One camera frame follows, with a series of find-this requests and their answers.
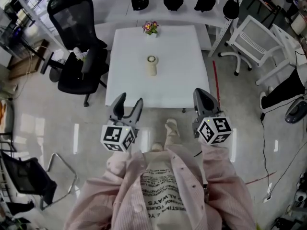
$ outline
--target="floor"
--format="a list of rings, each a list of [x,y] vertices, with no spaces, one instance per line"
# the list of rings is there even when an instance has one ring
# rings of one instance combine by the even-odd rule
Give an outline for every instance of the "floor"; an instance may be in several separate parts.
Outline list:
[[[263,157],[263,128],[260,122],[259,93],[267,90],[271,85],[276,87],[287,78],[291,67],[286,68],[276,77],[272,77],[261,86],[255,81],[265,72],[273,69],[268,61],[260,69],[256,67],[247,71],[247,65],[242,64],[238,77],[234,76],[236,60],[232,57],[217,56],[218,52],[229,51],[224,41],[219,45],[213,57],[203,51],[203,58],[207,68],[211,94],[217,96],[216,81],[213,70],[215,61],[221,109],[230,117],[236,135],[229,141],[232,150],[232,162],[237,174],[249,183],[266,176]],[[20,86],[26,77],[20,79]],[[100,143],[102,125],[107,122],[107,108],[105,107],[106,90],[99,86],[98,91],[91,95],[87,108],[83,107],[84,96],[69,95],[58,91],[57,85],[49,81],[48,72],[28,77],[23,91],[15,105],[15,143],[19,156],[38,157],[40,163],[47,168],[50,156],[58,152],[68,164],[73,167],[79,177],[73,192],[62,201],[45,211],[33,209],[24,214],[26,218],[38,226],[49,230],[62,229],[67,214],[71,210],[84,181],[90,177],[101,176],[106,168],[106,161],[112,155]],[[274,186],[283,174],[288,164],[300,148],[307,141],[303,121],[290,125],[284,121],[284,114],[289,105],[281,107],[266,115],[265,127],[265,155],[270,183]],[[191,123],[196,117],[194,110],[187,109],[183,114],[180,109],[144,109],[138,123],[142,135],[147,136],[148,143],[165,140],[164,123],[173,117],[178,121],[179,131],[184,145],[196,154],[200,147],[193,138]],[[140,148],[140,141],[134,145],[134,150]],[[274,189],[270,201],[263,203],[268,193],[268,181],[262,179],[248,184],[253,199],[255,218],[262,229],[270,229],[275,218],[285,212],[292,202],[296,182],[306,168],[307,149],[304,147],[296,157],[287,173]],[[55,199],[65,194],[72,182],[73,175],[60,161],[52,167],[50,176],[58,185]],[[17,195],[17,201],[26,202],[27,198]]]

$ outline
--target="black chair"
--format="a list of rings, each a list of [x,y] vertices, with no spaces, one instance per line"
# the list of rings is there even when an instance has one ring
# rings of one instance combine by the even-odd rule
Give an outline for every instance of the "black chair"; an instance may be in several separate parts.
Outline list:
[[[16,190],[21,194],[40,195],[41,200],[39,206],[41,210],[44,210],[65,198],[71,192],[72,187],[78,179],[76,172],[56,153],[52,154],[46,171],[39,164],[37,158],[20,161],[10,157],[3,151],[0,151],[0,153],[6,171]],[[74,180],[69,187],[67,194],[53,202],[53,196],[58,185],[50,179],[47,172],[50,171],[52,162],[56,156],[63,161],[74,174]]]
[[[85,94],[84,106],[88,107],[88,98],[96,92],[98,85],[106,88],[100,78],[109,71],[106,64],[107,45],[97,38],[95,32],[93,2],[50,0],[47,12],[68,50],[78,47],[82,52],[89,52],[84,63],[72,52],[65,64],[53,61],[51,53],[46,58],[41,73],[46,72],[48,65],[57,70],[60,73],[58,89],[70,94]]]

